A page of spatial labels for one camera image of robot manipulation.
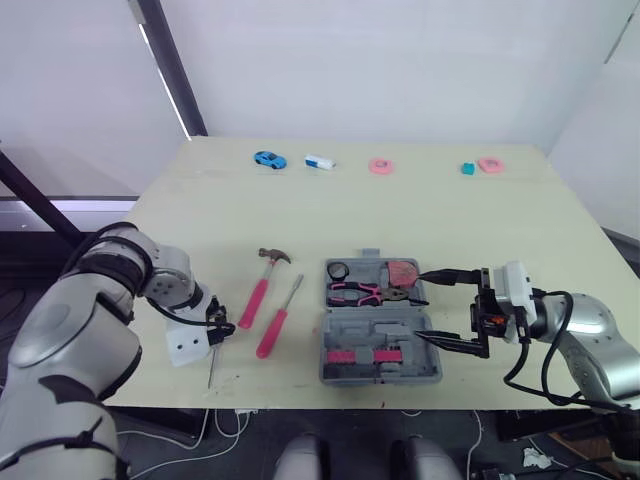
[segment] white wall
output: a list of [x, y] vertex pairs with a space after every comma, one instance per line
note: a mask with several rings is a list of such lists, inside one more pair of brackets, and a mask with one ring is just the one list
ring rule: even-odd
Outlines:
[[0, 148], [44, 193], [139, 194], [184, 139], [126, 0], [0, 1]]
[[210, 134], [548, 151], [636, 0], [163, 0]]
[[640, 239], [640, 14], [549, 159], [600, 225]]

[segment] open tool case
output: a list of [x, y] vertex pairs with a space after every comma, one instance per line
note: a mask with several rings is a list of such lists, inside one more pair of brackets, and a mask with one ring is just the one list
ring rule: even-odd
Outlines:
[[[364, 249], [361, 258], [332, 258], [325, 264], [325, 305], [328, 313], [322, 331], [320, 379], [328, 385], [366, 385], [371, 383], [428, 384], [442, 378], [440, 357], [435, 347], [413, 334], [430, 330], [431, 320], [424, 305], [407, 300], [385, 301], [379, 306], [331, 306], [329, 298], [355, 300], [365, 292], [332, 290], [327, 267], [345, 264], [348, 275], [343, 282], [377, 284], [389, 287], [388, 261], [412, 258], [380, 258], [377, 249]], [[426, 301], [420, 281], [408, 289], [409, 298]]]

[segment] black pole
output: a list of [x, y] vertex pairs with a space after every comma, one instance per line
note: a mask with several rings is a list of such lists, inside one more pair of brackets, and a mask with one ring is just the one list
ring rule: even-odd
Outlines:
[[18, 170], [11, 160], [0, 150], [0, 182], [26, 203], [42, 220], [66, 240], [77, 247], [85, 235], [58, 210], [38, 188]]
[[129, 0], [189, 135], [208, 136], [160, 0]]

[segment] blue toy car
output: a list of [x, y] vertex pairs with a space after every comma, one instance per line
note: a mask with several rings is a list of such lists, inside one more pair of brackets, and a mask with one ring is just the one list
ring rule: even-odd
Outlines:
[[256, 152], [256, 154], [253, 156], [253, 159], [258, 165], [266, 165], [267, 167], [271, 167], [274, 170], [278, 170], [279, 168], [284, 168], [287, 166], [287, 161], [284, 159], [284, 157], [276, 155], [273, 152]]

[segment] tool kit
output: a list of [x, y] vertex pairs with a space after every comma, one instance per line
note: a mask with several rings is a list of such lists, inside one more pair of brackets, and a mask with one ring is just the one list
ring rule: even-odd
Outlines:
[[[409, 275], [399, 275], [400, 267]], [[396, 285], [391, 279], [400, 279]], [[412, 258], [332, 258], [325, 265], [320, 379], [328, 385], [429, 384], [442, 378], [436, 347], [414, 331], [431, 330], [428, 305]]]

